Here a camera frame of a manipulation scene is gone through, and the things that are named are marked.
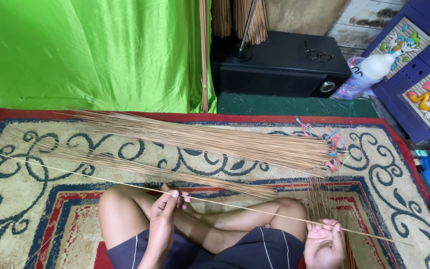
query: white plastic bottle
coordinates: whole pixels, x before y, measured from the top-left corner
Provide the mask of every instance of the white plastic bottle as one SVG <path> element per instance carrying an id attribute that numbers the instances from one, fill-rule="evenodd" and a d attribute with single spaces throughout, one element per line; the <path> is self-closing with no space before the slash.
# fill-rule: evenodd
<path id="1" fill-rule="evenodd" d="M 352 100 L 369 89 L 373 84 L 380 82 L 387 75 L 396 57 L 401 51 L 386 54 L 373 54 L 368 58 L 356 57 L 356 64 L 350 65 L 351 77 L 336 91 L 340 98 Z"/>

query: purple cabinet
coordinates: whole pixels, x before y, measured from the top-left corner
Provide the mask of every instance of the purple cabinet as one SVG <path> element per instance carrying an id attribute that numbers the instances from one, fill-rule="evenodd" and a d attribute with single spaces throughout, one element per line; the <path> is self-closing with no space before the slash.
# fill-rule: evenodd
<path id="1" fill-rule="evenodd" d="M 362 57 L 402 54 L 373 91 L 411 139 L 430 143 L 430 0 L 410 0 Z"/>

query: patterned rug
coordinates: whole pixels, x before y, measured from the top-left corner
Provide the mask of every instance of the patterned rug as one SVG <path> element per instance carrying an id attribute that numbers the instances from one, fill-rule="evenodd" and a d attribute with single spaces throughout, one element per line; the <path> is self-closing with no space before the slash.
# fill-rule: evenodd
<path id="1" fill-rule="evenodd" d="M 252 132 L 302 135 L 295 117 L 202 114 L 144 114 L 187 124 Z M 0 109 L 0 269 L 109 269 L 99 230 L 97 203 L 112 184 L 16 161 L 17 157 L 84 175 L 160 187 L 167 180 L 125 171 L 28 157 L 41 136 L 77 143 L 140 163 L 250 184 L 270 184 L 279 197 L 306 201 L 305 175 L 262 162 L 237 160 L 206 152 L 111 135 L 78 132 L 79 121 L 62 114 Z M 403 141 L 383 119 L 300 117 L 326 137 L 336 129 L 352 156 L 330 174 L 328 191 L 337 192 L 337 209 L 350 211 L 351 228 L 407 242 L 415 247 L 353 235 L 351 251 L 360 269 L 430 269 L 430 204 Z M 219 188 L 168 182 L 194 197 L 248 206 L 256 199 Z M 200 212 L 229 210 L 194 202 Z"/>

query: dark shorts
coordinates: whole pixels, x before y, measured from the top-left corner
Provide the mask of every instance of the dark shorts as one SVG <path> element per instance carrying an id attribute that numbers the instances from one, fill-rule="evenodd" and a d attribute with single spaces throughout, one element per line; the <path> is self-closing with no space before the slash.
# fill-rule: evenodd
<path id="1" fill-rule="evenodd" d="M 136 269 L 149 240 L 146 229 L 107 251 L 115 269 Z M 211 255 L 175 233 L 164 269 L 297 269 L 304 244 L 279 229 L 255 228 L 233 247 Z"/>

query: white stripe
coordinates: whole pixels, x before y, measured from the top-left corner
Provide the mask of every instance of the white stripe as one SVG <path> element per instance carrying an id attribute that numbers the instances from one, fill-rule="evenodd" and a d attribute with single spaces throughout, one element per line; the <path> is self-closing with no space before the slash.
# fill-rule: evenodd
<path id="1" fill-rule="evenodd" d="M 268 257 L 268 262 L 270 263 L 270 267 L 271 269 L 273 269 L 273 266 L 271 265 L 271 261 L 270 261 L 270 256 L 268 256 L 268 250 L 267 250 L 267 245 L 265 244 L 265 236 L 263 235 L 263 230 L 260 228 L 261 231 L 261 238 L 263 239 L 263 245 L 265 246 L 265 251 L 267 252 L 267 257 Z"/>
<path id="2" fill-rule="evenodd" d="M 134 265 L 135 265 L 135 254 L 137 253 L 137 241 L 139 241 L 139 239 L 137 238 L 137 236 L 139 236 L 139 235 L 136 235 L 136 236 L 135 236 L 134 262 L 132 263 L 132 269 L 134 269 Z"/>
<path id="3" fill-rule="evenodd" d="M 290 257 L 288 256 L 288 253 L 290 253 L 290 249 L 288 248 L 288 243 L 286 242 L 285 232 L 282 230 L 283 238 L 285 239 L 286 243 L 286 259 L 288 260 L 288 269 L 290 269 Z"/>

